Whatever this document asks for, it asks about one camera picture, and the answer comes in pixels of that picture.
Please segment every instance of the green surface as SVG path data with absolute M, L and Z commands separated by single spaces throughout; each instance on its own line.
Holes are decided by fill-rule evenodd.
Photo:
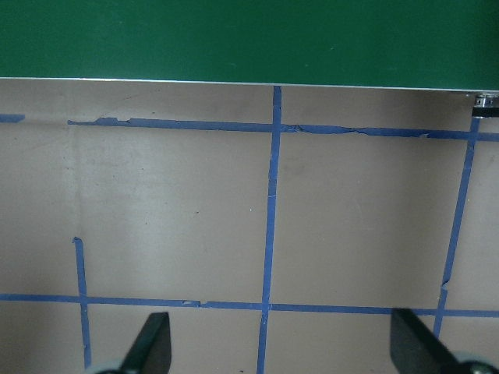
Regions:
M 499 1 L 0 0 L 0 76 L 499 90 Z

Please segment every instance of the grid square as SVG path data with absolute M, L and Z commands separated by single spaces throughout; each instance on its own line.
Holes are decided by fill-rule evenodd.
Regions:
M 456 357 L 499 366 L 498 318 L 444 317 L 440 339 Z
M 270 134 L 78 137 L 89 295 L 261 301 Z
M 283 134 L 272 302 L 435 308 L 465 142 Z
M 0 292 L 77 295 L 71 132 L 2 124 L 0 190 Z
M 123 359 L 149 313 L 166 310 L 91 305 L 94 363 Z M 172 329 L 171 374 L 255 373 L 260 312 L 195 308 L 171 308 L 168 312 Z
M 0 302 L 2 374 L 83 372 L 80 306 Z
M 282 87 L 286 125 L 468 131 L 474 96 L 363 88 Z
M 265 372 L 395 374 L 389 331 L 390 316 L 271 312 Z
M 272 87 L 0 79 L 0 113 L 60 123 L 100 117 L 271 123 Z
M 448 284 L 447 308 L 499 309 L 499 143 L 478 142 Z

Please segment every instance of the beige floor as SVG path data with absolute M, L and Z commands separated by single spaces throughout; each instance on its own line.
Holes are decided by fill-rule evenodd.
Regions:
M 78 295 L 78 236 L 89 296 L 261 302 L 270 133 L 67 121 L 270 124 L 272 91 L 0 80 L 0 113 L 26 115 L 0 124 L 0 293 Z M 283 87 L 282 122 L 467 131 L 472 103 L 463 93 Z M 465 152 L 462 140 L 282 134 L 271 302 L 435 309 Z M 499 143 L 477 143 L 449 309 L 499 310 L 497 155 Z M 157 310 L 172 314 L 172 374 L 256 372 L 257 310 L 90 305 L 94 362 L 122 357 Z M 393 373 L 388 321 L 271 311 L 266 373 Z M 445 317 L 441 337 L 499 365 L 499 319 Z M 80 306 L 0 302 L 0 366 L 81 373 Z

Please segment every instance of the green board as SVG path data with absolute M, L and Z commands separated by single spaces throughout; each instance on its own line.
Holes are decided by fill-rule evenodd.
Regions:
M 0 77 L 499 90 L 498 0 L 0 0 Z

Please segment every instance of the green panel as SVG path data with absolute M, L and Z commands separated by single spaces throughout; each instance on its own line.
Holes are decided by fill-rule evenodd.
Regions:
M 499 90 L 498 0 L 0 0 L 0 76 Z

